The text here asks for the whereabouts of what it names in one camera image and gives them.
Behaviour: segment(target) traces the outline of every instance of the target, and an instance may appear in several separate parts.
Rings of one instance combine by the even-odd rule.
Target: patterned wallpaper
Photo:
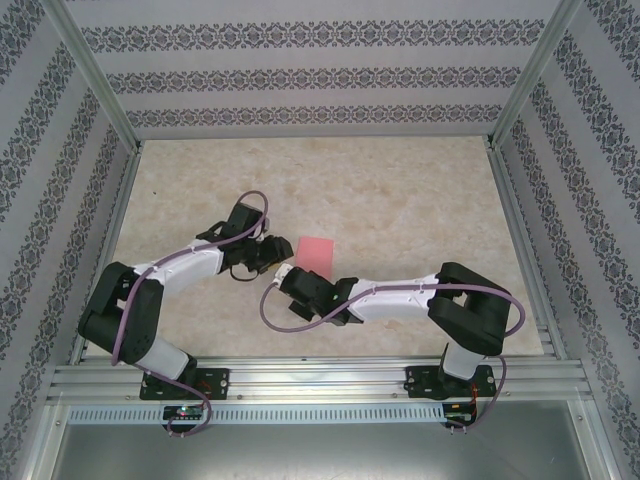
[[[143,139],[489,133],[556,4],[67,3]]]
[[[640,478],[640,15],[585,1],[502,146],[566,347]]]
[[[129,152],[36,0],[0,0],[0,479],[65,363]]]

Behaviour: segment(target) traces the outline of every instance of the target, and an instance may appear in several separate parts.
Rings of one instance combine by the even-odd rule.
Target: mounting plate
[[[193,388],[204,393],[209,400],[226,400],[229,390],[229,370],[227,368],[197,368]],[[140,400],[199,399],[193,393],[164,383],[146,373],[142,377]]]
[[[447,382],[443,384],[438,378],[440,366],[411,366],[405,369],[406,382],[404,389],[409,398],[430,398],[445,400],[447,398],[471,398],[471,385],[478,389],[478,397],[493,397],[496,394],[496,380],[493,370],[488,365],[479,365],[476,374],[469,383]]]

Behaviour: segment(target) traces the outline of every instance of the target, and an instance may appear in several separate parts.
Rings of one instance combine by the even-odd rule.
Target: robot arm
[[[266,220],[251,236],[214,246],[219,240],[232,239],[246,232],[260,221],[261,216],[260,210],[237,203],[229,219],[197,235],[188,245],[186,254],[170,255],[162,261],[135,266],[119,262],[110,264],[102,273],[80,319],[78,332],[113,353],[124,306],[130,302],[118,360],[192,385],[196,360],[156,333],[162,299],[203,278],[231,270],[238,264],[260,275],[272,265],[291,257],[293,250],[287,240],[265,236]],[[153,271],[140,283],[135,297],[130,299],[134,283],[149,268]]]
[[[508,292],[495,283],[457,263],[443,264],[440,272],[414,280],[374,282],[358,278],[343,278],[332,284],[314,272],[282,265],[275,282],[283,293],[293,299],[290,305],[297,315],[310,321],[314,315],[324,317],[339,305],[352,301],[330,322],[342,326],[362,324],[381,318],[430,317],[450,337],[442,356],[440,380],[444,383],[469,382],[485,356],[502,352],[510,303],[505,298],[478,291],[453,287],[472,285]],[[420,289],[421,285],[451,284],[446,290]],[[407,286],[415,286],[410,291]],[[363,292],[375,294],[353,301]],[[456,297],[466,294],[464,304]]]

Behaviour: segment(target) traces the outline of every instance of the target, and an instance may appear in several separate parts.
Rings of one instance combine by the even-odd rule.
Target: pink block
[[[316,237],[300,237],[296,252],[296,266],[314,271],[331,280],[333,265],[333,240]]]

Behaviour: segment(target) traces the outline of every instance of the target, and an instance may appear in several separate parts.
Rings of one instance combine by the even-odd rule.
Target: beige tabletop
[[[505,353],[543,353],[480,137],[148,141],[114,260],[133,265],[186,246],[252,189],[269,197],[270,233],[294,249],[300,236],[335,241],[333,280],[412,279],[462,263],[526,307]],[[196,356],[440,355],[446,344],[428,319],[273,332],[258,315],[272,280],[270,271],[247,284],[226,273],[201,281],[164,299],[159,333]],[[273,322],[305,323],[280,292],[267,303]]]

